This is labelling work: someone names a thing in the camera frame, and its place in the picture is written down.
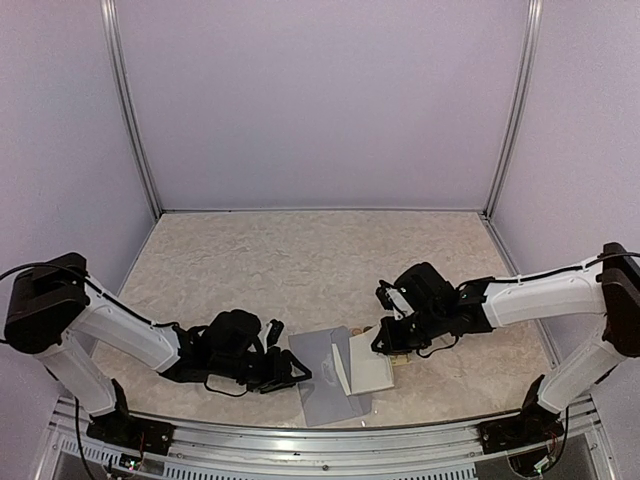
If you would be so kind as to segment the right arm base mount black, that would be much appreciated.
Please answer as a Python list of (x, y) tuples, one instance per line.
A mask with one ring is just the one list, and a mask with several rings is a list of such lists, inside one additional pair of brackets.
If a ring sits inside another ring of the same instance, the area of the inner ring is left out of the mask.
[(560, 414), (546, 410), (538, 404), (538, 390), (544, 376), (529, 387), (523, 405), (516, 415), (499, 420), (481, 422), (477, 426), (483, 453), (493, 454), (517, 449), (561, 437), (565, 427)]

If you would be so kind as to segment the brown sticker sheet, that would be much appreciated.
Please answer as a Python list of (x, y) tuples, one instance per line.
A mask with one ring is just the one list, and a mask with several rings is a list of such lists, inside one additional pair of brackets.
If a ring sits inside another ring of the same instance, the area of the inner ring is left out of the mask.
[(377, 337), (379, 333), (378, 327), (365, 326), (365, 327), (353, 327), (350, 329), (351, 337), (356, 338), (362, 348), (365, 350), (366, 354), (369, 357), (373, 355), (377, 355), (378, 357), (384, 357), (386, 360), (390, 362), (390, 364), (394, 367), (404, 366), (410, 363), (410, 356), (408, 354), (382, 354), (373, 352), (371, 349), (371, 344)]

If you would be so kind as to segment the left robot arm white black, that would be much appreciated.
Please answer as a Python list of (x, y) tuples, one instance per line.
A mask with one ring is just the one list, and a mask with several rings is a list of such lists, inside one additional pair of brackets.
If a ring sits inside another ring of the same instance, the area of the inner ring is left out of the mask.
[(138, 360), (175, 383), (207, 385), (210, 377), (231, 379), (245, 392), (271, 393), (311, 379), (311, 371), (278, 345), (284, 328), (264, 326), (245, 310), (219, 313), (208, 325), (185, 329), (158, 323), (126, 306), (71, 252), (2, 273), (13, 280), (4, 342), (38, 359), (74, 395), (94, 423), (121, 445), (140, 434), (123, 388), (107, 378), (77, 337), (98, 342)]

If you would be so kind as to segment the grey envelope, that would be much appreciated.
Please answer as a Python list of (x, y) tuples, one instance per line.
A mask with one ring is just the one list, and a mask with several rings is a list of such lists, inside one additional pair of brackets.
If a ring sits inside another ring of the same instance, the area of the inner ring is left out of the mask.
[(372, 410), (372, 396), (347, 396), (336, 371), (333, 346), (337, 347), (346, 372), (350, 367), (350, 338), (345, 326), (288, 337), (291, 352), (312, 374), (310, 380), (298, 384), (307, 427), (361, 417)]

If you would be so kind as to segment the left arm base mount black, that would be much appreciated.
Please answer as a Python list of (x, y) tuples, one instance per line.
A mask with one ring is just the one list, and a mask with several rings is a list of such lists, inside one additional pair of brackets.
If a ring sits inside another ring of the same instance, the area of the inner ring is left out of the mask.
[(175, 426), (132, 415), (123, 388), (115, 379), (112, 384), (116, 398), (114, 410), (104, 415), (90, 415), (87, 436), (110, 445), (136, 450), (140, 454), (167, 456)]

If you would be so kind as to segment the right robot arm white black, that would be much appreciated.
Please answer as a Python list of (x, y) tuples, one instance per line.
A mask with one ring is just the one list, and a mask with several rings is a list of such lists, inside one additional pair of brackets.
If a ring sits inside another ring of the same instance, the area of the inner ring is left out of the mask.
[(511, 433), (535, 442), (577, 396), (620, 363), (639, 355), (637, 253), (616, 242), (596, 257), (528, 276), (482, 277), (453, 286), (427, 262), (411, 266), (394, 282), (380, 281), (376, 296), (388, 316), (371, 343), (375, 353), (422, 354), (446, 334), (460, 339), (498, 328), (568, 315), (605, 320), (533, 390), (533, 405), (513, 419)]

